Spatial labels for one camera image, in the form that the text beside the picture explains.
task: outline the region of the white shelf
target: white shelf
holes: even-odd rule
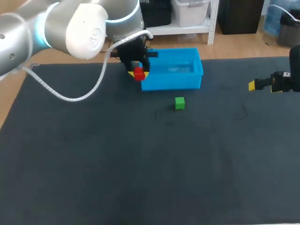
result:
[[[175,19],[172,19],[172,22],[169,25],[150,27],[147,28],[147,30],[149,30],[153,35],[208,33],[210,30],[210,19],[207,17],[203,24],[191,27],[180,27]]]
[[[205,19],[202,25],[192,27],[180,27],[176,21],[172,19],[172,23],[167,26],[150,27],[149,30],[153,35],[175,35],[175,34],[198,34],[208,33],[208,45],[214,43],[215,29],[217,23],[219,0],[211,0],[209,13],[210,17]]]

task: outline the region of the shelf leg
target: shelf leg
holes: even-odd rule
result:
[[[210,12],[210,29],[208,33],[208,45],[214,43],[217,16],[218,16],[219,0],[211,0],[211,12]]]

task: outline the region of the black cabinet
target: black cabinet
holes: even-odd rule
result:
[[[257,32],[264,0],[220,0],[218,22],[223,34]]]

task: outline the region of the white plastic bin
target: white plastic bin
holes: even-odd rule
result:
[[[180,27],[204,23],[211,0],[172,0],[175,19]]]

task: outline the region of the white wall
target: white wall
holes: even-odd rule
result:
[[[263,8],[262,8],[262,15],[267,14],[267,7],[270,4],[270,0],[264,0]]]

